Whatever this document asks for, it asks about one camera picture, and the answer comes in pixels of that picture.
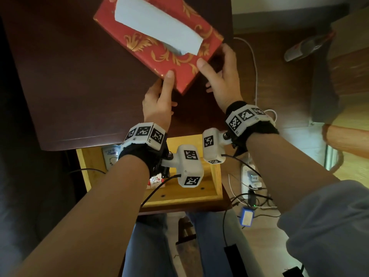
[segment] gray sleeve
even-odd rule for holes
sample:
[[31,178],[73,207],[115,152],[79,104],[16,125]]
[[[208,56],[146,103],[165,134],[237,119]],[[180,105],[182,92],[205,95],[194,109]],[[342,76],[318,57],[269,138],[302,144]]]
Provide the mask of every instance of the gray sleeve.
[[369,276],[369,189],[346,180],[313,192],[278,227],[310,277]]

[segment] hand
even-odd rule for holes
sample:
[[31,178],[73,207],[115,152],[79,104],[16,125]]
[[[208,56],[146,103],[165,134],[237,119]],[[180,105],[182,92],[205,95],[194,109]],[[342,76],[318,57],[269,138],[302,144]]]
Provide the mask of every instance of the hand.
[[172,90],[174,86],[174,72],[168,71],[164,78],[163,87],[162,80],[158,79],[145,94],[142,101],[144,112],[144,121],[146,123],[154,122],[168,132],[170,120],[172,119],[172,107],[178,105],[172,102]]
[[239,88],[236,54],[225,43],[221,45],[221,48],[224,53],[224,66],[221,74],[217,74],[202,58],[197,60],[197,67],[208,79],[207,86],[211,86],[219,108],[225,112],[230,104],[243,99]]

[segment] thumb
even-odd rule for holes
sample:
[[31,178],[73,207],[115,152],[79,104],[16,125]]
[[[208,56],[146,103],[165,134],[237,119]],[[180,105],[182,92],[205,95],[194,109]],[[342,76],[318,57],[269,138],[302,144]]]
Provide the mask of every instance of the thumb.
[[200,70],[201,74],[203,74],[214,88],[219,84],[223,84],[224,81],[219,75],[214,71],[214,69],[202,58],[197,60],[197,67]]
[[166,73],[163,81],[163,88],[159,101],[169,104],[172,102],[172,90],[174,87],[174,80],[174,72],[172,70],[169,70],[168,73]]

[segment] black wrist strap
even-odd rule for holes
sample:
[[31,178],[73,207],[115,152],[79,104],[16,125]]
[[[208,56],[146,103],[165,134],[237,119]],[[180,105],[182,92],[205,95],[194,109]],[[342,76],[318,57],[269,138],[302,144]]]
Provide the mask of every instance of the black wrist strap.
[[[245,105],[247,105],[247,103],[244,101],[233,102],[231,105],[228,106],[225,112],[226,119],[233,111],[236,111]],[[246,147],[246,141],[251,136],[251,134],[279,134],[277,128],[275,128],[274,125],[271,124],[271,122],[269,121],[258,121],[257,123],[247,127],[240,136],[236,136],[236,134],[234,134],[233,130],[231,129],[229,129],[228,132],[231,135],[232,143],[238,146],[235,156],[241,155],[248,151]]]
[[149,168],[150,177],[157,175],[155,170],[160,161],[160,155],[158,155],[157,151],[155,152],[154,149],[150,148],[147,144],[131,144],[123,149],[118,159],[127,154],[134,155],[145,162],[147,168]]

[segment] red tissue box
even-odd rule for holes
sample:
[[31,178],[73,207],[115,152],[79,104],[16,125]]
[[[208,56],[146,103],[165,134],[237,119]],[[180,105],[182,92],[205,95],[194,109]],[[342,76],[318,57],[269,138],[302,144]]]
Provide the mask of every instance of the red tissue box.
[[114,17],[117,0],[103,0],[94,20],[159,77],[173,70],[176,74],[175,87],[183,95],[199,71],[197,59],[202,57],[208,61],[222,43],[223,36],[183,0],[146,1],[187,25],[204,39],[197,55],[175,55],[160,41],[117,22]]

